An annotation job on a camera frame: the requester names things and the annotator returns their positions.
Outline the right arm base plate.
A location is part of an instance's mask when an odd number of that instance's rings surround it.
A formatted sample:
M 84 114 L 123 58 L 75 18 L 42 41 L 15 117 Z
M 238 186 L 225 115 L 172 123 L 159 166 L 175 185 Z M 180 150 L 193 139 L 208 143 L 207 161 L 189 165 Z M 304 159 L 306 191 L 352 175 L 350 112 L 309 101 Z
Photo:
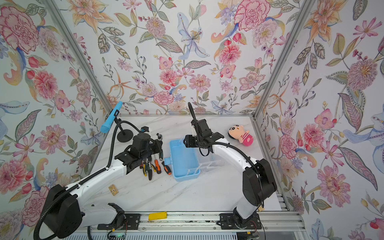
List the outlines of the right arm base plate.
M 262 224 L 258 214 L 252 214 L 243 219 L 237 214 L 220 214 L 220 219 L 216 222 L 222 230 L 261 230 Z

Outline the yellow tape label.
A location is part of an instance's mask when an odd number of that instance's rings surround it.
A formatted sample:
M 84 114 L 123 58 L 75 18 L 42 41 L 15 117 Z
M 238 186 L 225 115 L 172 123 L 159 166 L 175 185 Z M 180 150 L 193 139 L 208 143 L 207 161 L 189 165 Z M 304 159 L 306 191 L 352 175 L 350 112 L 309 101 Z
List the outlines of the yellow tape label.
M 164 220 L 167 217 L 168 217 L 168 213 L 167 212 L 151 213 L 148 216 L 148 221 Z

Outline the cartoon boy plush doll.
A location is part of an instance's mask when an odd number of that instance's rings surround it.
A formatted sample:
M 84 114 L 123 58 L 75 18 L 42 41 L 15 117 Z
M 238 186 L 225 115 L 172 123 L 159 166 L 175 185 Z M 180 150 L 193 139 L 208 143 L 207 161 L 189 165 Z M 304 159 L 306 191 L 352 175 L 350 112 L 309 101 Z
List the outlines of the cartoon boy plush doll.
M 229 128 L 228 134 L 231 139 L 239 141 L 239 143 L 246 147 L 251 146 L 254 142 L 250 131 L 245 131 L 244 126 L 234 125 Z

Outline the aluminium front rail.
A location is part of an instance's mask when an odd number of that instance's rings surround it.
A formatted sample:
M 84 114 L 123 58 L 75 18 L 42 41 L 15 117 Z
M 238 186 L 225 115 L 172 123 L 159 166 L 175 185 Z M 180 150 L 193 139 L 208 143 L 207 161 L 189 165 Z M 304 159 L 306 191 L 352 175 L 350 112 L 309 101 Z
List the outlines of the aluminium front rail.
M 167 212 L 167 217 L 150 220 L 149 212 L 126 212 L 122 225 L 136 232 L 304 232 L 305 224 L 296 212 L 263 211 L 244 223 L 235 223 L 232 212 Z

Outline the black handled wrench tool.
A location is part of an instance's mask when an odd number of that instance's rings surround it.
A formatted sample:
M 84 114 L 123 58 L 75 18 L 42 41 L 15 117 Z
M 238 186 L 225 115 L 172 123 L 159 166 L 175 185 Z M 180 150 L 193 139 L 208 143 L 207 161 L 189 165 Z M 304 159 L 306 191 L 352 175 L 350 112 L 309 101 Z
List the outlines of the black handled wrench tool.
M 152 178 L 153 178 L 153 171 L 152 171 L 152 169 L 149 169 L 148 170 L 148 179 L 149 179 L 149 181 L 151 181 Z

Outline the light blue plastic toolbox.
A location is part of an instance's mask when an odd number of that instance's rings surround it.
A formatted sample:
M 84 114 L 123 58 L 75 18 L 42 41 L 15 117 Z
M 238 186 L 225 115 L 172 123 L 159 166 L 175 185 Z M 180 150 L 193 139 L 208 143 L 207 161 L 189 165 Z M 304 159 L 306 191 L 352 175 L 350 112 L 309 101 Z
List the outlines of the light blue plastic toolbox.
M 204 157 L 196 148 L 186 148 L 182 140 L 169 143 L 170 156 L 164 159 L 166 166 L 171 168 L 177 182 L 193 180 L 201 173 L 209 173 L 226 165 L 224 159 L 209 154 Z

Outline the orange black screwdriver right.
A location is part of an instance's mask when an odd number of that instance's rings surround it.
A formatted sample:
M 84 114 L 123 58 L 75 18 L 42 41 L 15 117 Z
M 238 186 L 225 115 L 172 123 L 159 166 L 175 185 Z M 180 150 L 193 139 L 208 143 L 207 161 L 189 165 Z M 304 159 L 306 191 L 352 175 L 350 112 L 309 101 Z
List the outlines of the orange black screwdriver right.
M 163 165 L 164 170 L 167 173 L 167 175 L 171 175 L 172 174 L 171 168 L 165 164 L 165 161 L 162 162 L 162 165 Z

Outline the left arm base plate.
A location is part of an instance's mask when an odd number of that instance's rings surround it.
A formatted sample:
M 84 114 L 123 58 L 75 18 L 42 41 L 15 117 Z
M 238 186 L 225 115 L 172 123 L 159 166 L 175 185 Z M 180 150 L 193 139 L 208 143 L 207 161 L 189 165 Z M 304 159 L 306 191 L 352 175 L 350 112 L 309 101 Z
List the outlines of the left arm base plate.
M 110 224 L 99 224 L 97 230 L 138 230 L 140 224 L 140 214 L 118 214 Z

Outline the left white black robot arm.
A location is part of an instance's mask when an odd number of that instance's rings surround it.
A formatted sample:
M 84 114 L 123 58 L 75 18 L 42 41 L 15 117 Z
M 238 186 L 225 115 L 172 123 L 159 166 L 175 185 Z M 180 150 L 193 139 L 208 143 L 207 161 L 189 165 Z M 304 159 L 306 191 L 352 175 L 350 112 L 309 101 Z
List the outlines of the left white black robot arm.
M 93 225 L 108 225 L 119 228 L 127 219 L 125 211 L 115 203 L 106 203 L 88 207 L 87 202 L 101 189 L 108 187 L 115 180 L 122 178 L 139 166 L 149 163 L 152 156 L 163 153 L 163 138 L 153 139 L 148 127 L 137 129 L 133 143 L 125 150 L 114 155 L 117 132 L 121 125 L 131 125 L 128 121 L 120 121 L 111 140 L 108 163 L 93 174 L 66 187 L 56 185 L 49 190 L 40 218 L 36 224 L 33 238 L 41 239 L 40 230 L 46 225 L 53 234 L 48 237 L 63 239 L 78 228 L 90 228 Z

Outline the small wooden block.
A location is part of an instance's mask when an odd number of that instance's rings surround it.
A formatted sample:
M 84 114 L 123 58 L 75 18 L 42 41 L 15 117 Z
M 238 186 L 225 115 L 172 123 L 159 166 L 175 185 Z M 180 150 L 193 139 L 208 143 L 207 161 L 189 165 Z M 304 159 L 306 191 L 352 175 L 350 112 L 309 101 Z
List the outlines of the small wooden block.
M 109 186 L 109 190 L 113 196 L 116 196 L 119 193 L 119 190 L 116 188 L 114 184 Z

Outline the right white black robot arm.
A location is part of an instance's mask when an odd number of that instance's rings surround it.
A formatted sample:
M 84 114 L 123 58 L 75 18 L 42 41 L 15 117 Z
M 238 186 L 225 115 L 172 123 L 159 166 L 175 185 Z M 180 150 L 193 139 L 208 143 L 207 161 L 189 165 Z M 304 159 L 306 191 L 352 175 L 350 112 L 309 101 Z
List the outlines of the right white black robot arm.
M 271 165 L 265 159 L 256 160 L 247 156 L 230 144 L 222 134 L 212 132 L 205 119 L 197 120 L 191 103 L 188 103 L 188 108 L 193 118 L 191 125 L 195 134 L 185 136 L 183 143 L 186 148 L 207 149 L 209 154 L 223 158 L 238 167 L 242 173 L 244 197 L 230 215 L 229 224 L 244 229 L 257 216 L 257 209 L 263 207 L 265 200 L 278 189 Z

